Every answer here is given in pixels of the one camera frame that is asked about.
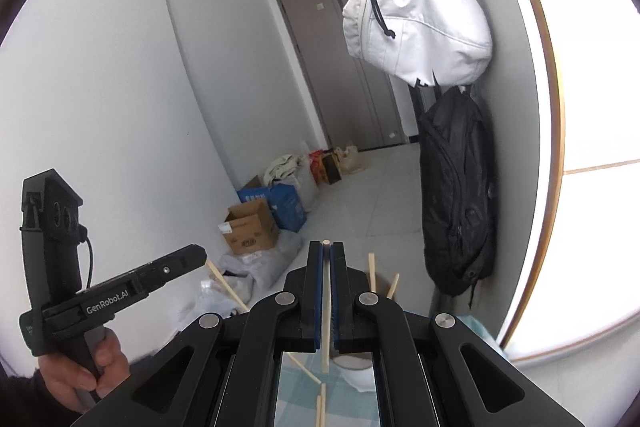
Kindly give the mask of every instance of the gold frame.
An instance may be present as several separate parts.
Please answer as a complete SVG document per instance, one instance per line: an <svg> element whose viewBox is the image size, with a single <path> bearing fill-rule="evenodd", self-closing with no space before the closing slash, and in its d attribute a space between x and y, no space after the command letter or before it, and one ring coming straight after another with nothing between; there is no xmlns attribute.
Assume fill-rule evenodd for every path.
<svg viewBox="0 0 640 427"><path fill-rule="evenodd" d="M562 174L564 173L564 92L562 90L562 81L542 3L540 0L530 0L530 2L536 18L536 24L538 25L540 39L542 40L542 49L549 84L549 98L551 103L551 164L549 186L546 193L545 215L542 221L538 247L536 248L536 254L524 292L520 296L520 301L518 302L513 318L500 342L502 349L504 349L509 340L511 340L511 336L522 318L522 314L533 293L533 288L538 281L540 270L545 261L546 250L551 240L554 223L556 222L556 213L558 211L560 189L562 186Z"/></svg>

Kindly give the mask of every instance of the doorway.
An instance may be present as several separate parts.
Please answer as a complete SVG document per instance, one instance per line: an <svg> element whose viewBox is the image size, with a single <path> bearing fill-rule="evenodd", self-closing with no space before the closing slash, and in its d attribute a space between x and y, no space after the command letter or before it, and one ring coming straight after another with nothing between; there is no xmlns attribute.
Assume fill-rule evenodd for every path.
<svg viewBox="0 0 640 427"><path fill-rule="evenodd" d="M366 150L403 143L388 76L347 51L347 0L278 2L330 146Z"/></svg>

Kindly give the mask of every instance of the plastic bag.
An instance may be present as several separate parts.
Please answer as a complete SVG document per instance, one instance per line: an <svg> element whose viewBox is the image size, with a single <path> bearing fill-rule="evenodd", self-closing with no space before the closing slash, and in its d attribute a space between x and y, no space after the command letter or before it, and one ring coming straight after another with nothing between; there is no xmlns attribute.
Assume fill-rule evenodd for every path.
<svg viewBox="0 0 640 427"><path fill-rule="evenodd" d="M249 302L251 300L254 288L254 280L251 277L228 275L224 277L242 301ZM212 279L205 279L200 281L200 295L195 302L188 304L178 314L178 331L182 331L205 313L215 312L225 318L242 311L238 303L224 291L220 283Z"/></svg>
<svg viewBox="0 0 640 427"><path fill-rule="evenodd" d="M310 171L313 175L316 184L328 183L326 179L326 171L324 170L324 164L322 163L322 151L313 151L309 153Z"/></svg>
<svg viewBox="0 0 640 427"><path fill-rule="evenodd" d="M277 181L276 183L284 185L293 185L298 192L300 203L305 212L310 212L316 206L316 198L318 197L318 186L311 174L310 162L308 158L302 158L298 169L293 174Z"/></svg>
<svg viewBox="0 0 640 427"><path fill-rule="evenodd" d="M302 237L289 230L280 230L276 246L245 255L224 254L216 263L221 271L253 277L260 290L267 290L298 256Z"/></svg>
<svg viewBox="0 0 640 427"><path fill-rule="evenodd" d="M354 172L360 172L364 169L360 152L358 152L356 146L348 145L345 150L336 148L335 154L338 156L342 174L353 174Z"/></svg>

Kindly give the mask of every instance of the white bag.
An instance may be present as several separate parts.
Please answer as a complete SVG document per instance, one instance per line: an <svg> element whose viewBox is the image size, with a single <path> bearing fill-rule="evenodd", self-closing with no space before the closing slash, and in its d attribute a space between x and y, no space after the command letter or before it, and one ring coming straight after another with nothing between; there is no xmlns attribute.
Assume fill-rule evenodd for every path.
<svg viewBox="0 0 640 427"><path fill-rule="evenodd" d="M342 15L349 54L411 86L472 83L491 59L476 0L349 0Z"/></svg>
<svg viewBox="0 0 640 427"><path fill-rule="evenodd" d="M316 207L316 198L320 190L316 185L316 181L311 174L311 164L306 156L300 160L300 165L295 172L289 174L276 183L285 185L293 185L296 188L300 203L305 212L311 212Z"/></svg>
<svg viewBox="0 0 640 427"><path fill-rule="evenodd" d="M360 152L358 152L356 146L348 145L345 150L336 147L334 152L335 155L338 156L341 174L353 174L364 169L362 160L360 159Z"/></svg>

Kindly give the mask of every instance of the wooden stick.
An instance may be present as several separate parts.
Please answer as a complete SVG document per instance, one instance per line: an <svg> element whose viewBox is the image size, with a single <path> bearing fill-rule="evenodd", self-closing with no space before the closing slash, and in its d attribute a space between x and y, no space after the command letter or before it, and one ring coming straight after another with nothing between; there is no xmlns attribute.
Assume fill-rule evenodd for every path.
<svg viewBox="0 0 640 427"><path fill-rule="evenodd" d="M320 386L320 427L326 427L326 384Z"/></svg>
<svg viewBox="0 0 640 427"><path fill-rule="evenodd" d="M228 282L226 282L225 278L223 277L222 273L220 273L220 270L218 270L218 268L216 267L215 264L213 264L209 259L207 259L207 267L209 267L209 269L211 270L211 272L213 273L213 277L215 277L216 279L218 279L218 281L220 282L220 284L222 284L225 288L225 290L229 293L229 295L231 295L233 297L233 299L240 304L240 307L245 311L249 311L249 306L247 306L246 304L244 304L244 302L242 302L242 299L238 297L238 294L236 292L234 292L233 288L231 288L231 286L229 286ZM320 385L322 382L321 380L316 377L316 375L314 375L311 371L309 371L302 362L300 362L300 360L298 360L296 357L294 357L291 353L287 353L287 355L289 355L289 358L300 368L302 369L302 371L314 382L316 382L316 384Z"/></svg>
<svg viewBox="0 0 640 427"><path fill-rule="evenodd" d="M376 292L376 254L369 252L369 288Z"/></svg>
<svg viewBox="0 0 640 427"><path fill-rule="evenodd" d="M322 416L322 398L320 395L316 396L316 427L320 427L320 417Z"/></svg>
<svg viewBox="0 0 640 427"><path fill-rule="evenodd" d="M316 377L316 375L314 375L311 371L309 371L305 365L300 362L300 360L298 360L296 357L294 357L291 353L287 352L287 356L291 359L291 362L293 362L295 365L297 365L303 373L305 373L305 375L307 375L311 380L313 380L314 382L316 382L316 384L318 385L322 385L322 381Z"/></svg>
<svg viewBox="0 0 640 427"><path fill-rule="evenodd" d="M389 291L386 293L387 299L392 299L394 297L394 293L396 293L396 288L398 287L398 279L400 279L400 274L396 273L394 275L394 279L391 281L391 288L389 288Z"/></svg>
<svg viewBox="0 0 640 427"><path fill-rule="evenodd" d="M216 265L213 264L209 259L207 259L207 267L209 267L209 269L213 273L213 277L218 279L218 282L220 282L220 284L223 285L225 290L229 293L229 295L231 295L233 297L234 301L236 301L240 305L242 310L245 311L245 312L249 311L249 306L244 304L242 299L238 297L238 294L236 292L234 292L234 290L233 290L233 288L231 288L231 286L229 286L229 283L226 282L225 278L222 276L222 273L220 273L220 270L218 270Z"/></svg>
<svg viewBox="0 0 640 427"><path fill-rule="evenodd" d="M322 354L322 372L329 373L329 349L331 344L331 267L329 260L324 260L323 282L322 288L326 288L322 292L322 339L320 351Z"/></svg>

